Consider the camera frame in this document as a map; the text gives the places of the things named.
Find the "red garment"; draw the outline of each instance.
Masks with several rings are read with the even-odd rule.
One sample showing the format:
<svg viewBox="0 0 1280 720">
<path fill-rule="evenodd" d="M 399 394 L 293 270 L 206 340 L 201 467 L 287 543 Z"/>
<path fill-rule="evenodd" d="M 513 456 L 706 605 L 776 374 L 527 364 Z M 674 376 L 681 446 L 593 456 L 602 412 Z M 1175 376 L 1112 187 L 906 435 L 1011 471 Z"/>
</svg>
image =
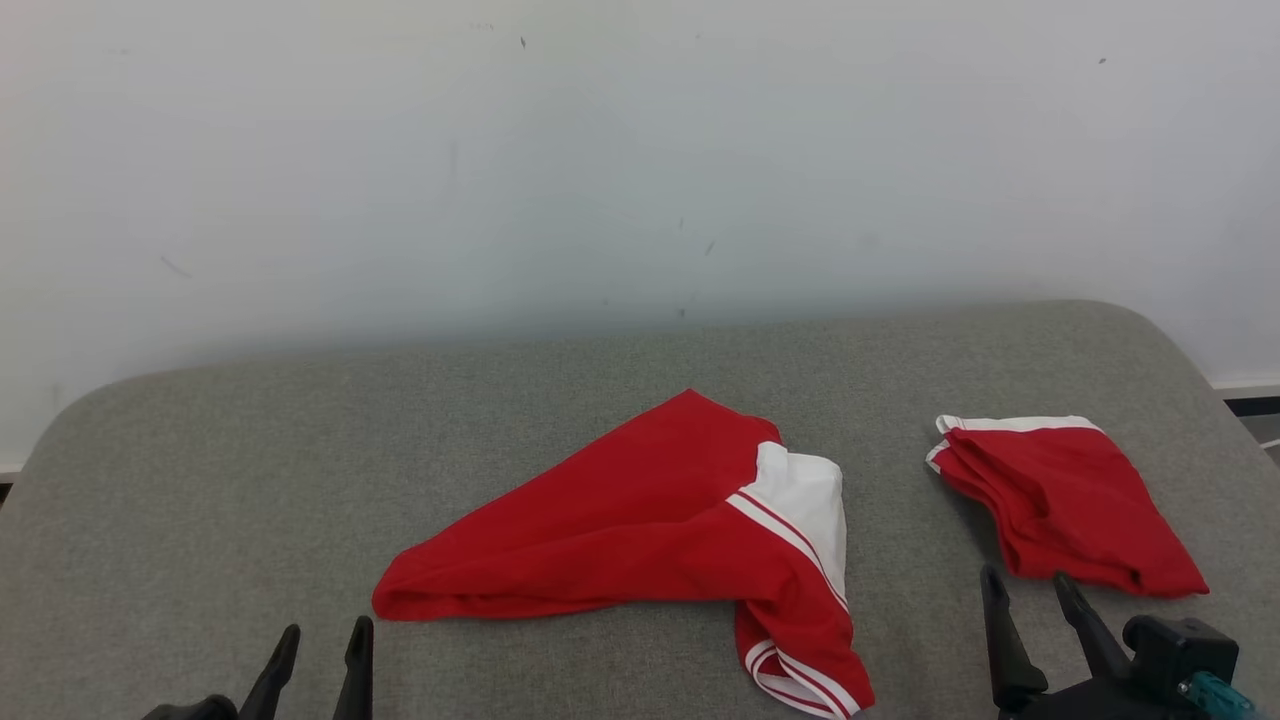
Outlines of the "red garment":
<svg viewBox="0 0 1280 720">
<path fill-rule="evenodd" d="M 1079 416 L 938 418 L 925 461 L 991 510 L 1009 570 L 1134 594 L 1181 597 L 1208 585 L 1151 502 L 1138 470 Z"/>
<path fill-rule="evenodd" d="M 402 552 L 389 620 L 534 618 L 627 601 L 736 600 L 742 666 L 847 719 L 874 702 L 845 601 L 841 474 L 768 420 L 686 391 Z"/>
</svg>

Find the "white fabric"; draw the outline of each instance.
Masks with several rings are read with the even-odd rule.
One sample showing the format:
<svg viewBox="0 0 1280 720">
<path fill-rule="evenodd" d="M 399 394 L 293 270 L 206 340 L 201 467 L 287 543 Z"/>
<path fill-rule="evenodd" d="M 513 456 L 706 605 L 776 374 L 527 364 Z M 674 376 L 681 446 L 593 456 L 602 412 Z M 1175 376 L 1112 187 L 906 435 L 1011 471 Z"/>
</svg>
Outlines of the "white fabric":
<svg viewBox="0 0 1280 720">
<path fill-rule="evenodd" d="M 751 674 L 751 679 L 755 680 L 755 684 L 759 685 L 762 691 L 769 693 L 773 698 L 815 717 L 827 717 L 829 720 L 846 720 L 850 715 L 858 712 L 858 705 L 854 703 L 851 706 L 850 715 L 845 715 L 838 708 L 832 707 L 831 701 L 820 694 L 817 688 L 809 687 L 803 680 L 762 673 L 760 666 L 763 666 L 764 661 L 769 657 L 778 657 L 781 664 L 781 659 L 786 656 L 780 656 L 778 648 L 773 644 L 773 641 L 760 641 L 755 644 L 755 647 L 748 651 L 744 660 L 746 661 L 746 669 Z M 782 665 L 782 669 L 787 670 L 786 665 Z M 831 680 L 820 673 L 818 675 L 826 678 L 828 682 Z M 840 692 L 846 697 L 849 694 L 844 688 L 840 688 Z M 824 706 L 827 710 L 823 711 L 812 705 L 805 705 L 805 702 Z"/>
<path fill-rule="evenodd" d="M 854 697 L 849 694 L 849 691 L 842 688 L 836 680 L 832 680 L 827 675 L 823 675 L 818 670 L 814 670 L 782 651 L 778 651 L 778 660 L 782 662 L 782 667 L 787 671 L 787 674 L 792 675 L 800 684 L 809 687 L 812 682 L 819 685 L 823 692 L 831 693 L 840 702 L 840 705 L 845 706 L 845 710 L 849 711 L 849 716 L 852 716 L 855 712 L 861 710 Z M 826 696 L 819 693 L 819 697 L 824 698 Z"/>
<path fill-rule="evenodd" d="M 841 500 L 844 475 L 840 466 L 814 455 L 787 452 L 776 442 L 762 442 L 755 455 L 755 482 L 739 493 L 755 500 L 790 528 L 762 518 L 758 509 L 730 502 L 749 518 L 796 544 L 799 533 L 806 547 L 797 546 L 818 565 L 832 592 L 846 609 L 845 600 L 845 505 Z M 796 533 L 783 532 L 794 528 Z"/>
<path fill-rule="evenodd" d="M 1011 430 L 1025 433 L 1028 430 L 1043 430 L 1050 428 L 1089 428 L 1102 432 L 1085 418 L 1079 415 L 1066 415 L 1065 418 L 1005 418 L 993 420 L 991 418 L 956 418 L 955 415 L 938 415 L 938 432 L 946 434 L 947 430 L 960 428 L 963 430 Z"/>
<path fill-rule="evenodd" d="M 942 452 L 948 447 L 951 447 L 951 443 L 947 441 L 942 441 L 938 445 L 936 445 L 933 450 L 931 450 L 929 454 L 924 456 L 924 464 L 928 465 L 929 468 L 933 468 L 934 473 L 942 473 L 934 459 L 938 456 L 940 452 Z"/>
</svg>

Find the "white wall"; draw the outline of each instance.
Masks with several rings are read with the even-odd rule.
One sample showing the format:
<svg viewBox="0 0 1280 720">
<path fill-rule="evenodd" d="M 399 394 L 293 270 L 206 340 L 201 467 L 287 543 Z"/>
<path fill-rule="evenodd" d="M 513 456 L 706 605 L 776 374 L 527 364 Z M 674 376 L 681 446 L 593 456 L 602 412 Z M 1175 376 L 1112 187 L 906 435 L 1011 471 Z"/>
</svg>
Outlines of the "white wall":
<svg viewBox="0 0 1280 720">
<path fill-rule="evenodd" d="M 1277 382 L 1277 141 L 1274 0 L 9 0 L 0 465 L 243 352 L 924 292 Z"/>
</svg>

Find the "black mount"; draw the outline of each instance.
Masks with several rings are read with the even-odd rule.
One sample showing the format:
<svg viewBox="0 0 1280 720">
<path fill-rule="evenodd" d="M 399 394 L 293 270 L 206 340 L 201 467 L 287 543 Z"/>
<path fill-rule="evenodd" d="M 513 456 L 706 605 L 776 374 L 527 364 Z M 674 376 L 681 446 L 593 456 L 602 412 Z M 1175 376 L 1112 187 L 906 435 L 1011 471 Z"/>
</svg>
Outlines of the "black mount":
<svg viewBox="0 0 1280 720">
<path fill-rule="evenodd" d="M 239 712 L 225 696 L 212 694 L 196 705 L 161 705 L 142 720 L 273 720 L 280 691 L 293 676 L 302 630 L 289 625 L 275 644 L 271 659 L 248 691 Z M 374 621 L 361 615 L 347 643 L 347 679 L 338 694 L 333 720 L 372 720 L 374 717 Z"/>
<path fill-rule="evenodd" d="M 1179 691 L 1197 671 L 1230 684 L 1239 646 L 1199 620 L 1138 615 L 1124 626 L 1130 662 L 1115 635 L 1065 573 L 1053 589 L 1066 621 L 1075 628 L 1093 676 L 1056 693 L 1027 657 L 1009 614 L 1009 593 L 996 569 L 982 569 L 982 605 L 991 662 L 991 698 L 1000 720 L 1208 720 Z"/>
</svg>

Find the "gray felt surface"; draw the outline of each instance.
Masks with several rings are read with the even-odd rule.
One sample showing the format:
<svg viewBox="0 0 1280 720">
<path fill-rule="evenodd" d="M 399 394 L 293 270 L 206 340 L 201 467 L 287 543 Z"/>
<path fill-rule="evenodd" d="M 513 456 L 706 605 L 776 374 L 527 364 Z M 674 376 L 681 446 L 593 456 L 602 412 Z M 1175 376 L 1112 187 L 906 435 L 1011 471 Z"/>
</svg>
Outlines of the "gray felt surface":
<svg viewBox="0 0 1280 720">
<path fill-rule="evenodd" d="M 1280 471 L 1138 315 L 1050 302 L 475 350 L 266 360 L 138 378 L 67 409 L 0 515 L 0 716 L 141 717 L 243 700 L 280 630 L 279 717 L 328 717 L 352 621 L 401 550 L 686 387 L 845 471 L 872 719 L 993 716 L 980 507 L 925 468 L 940 413 L 1080 414 L 1147 479 L 1213 593 L 1089 597 L 1119 630 L 1194 615 L 1280 712 Z M 1033 660 L 1087 676 L 1048 583 L 1012 580 Z M 737 666 L 727 603 L 376 625 L 375 714 L 800 717 Z"/>
</svg>

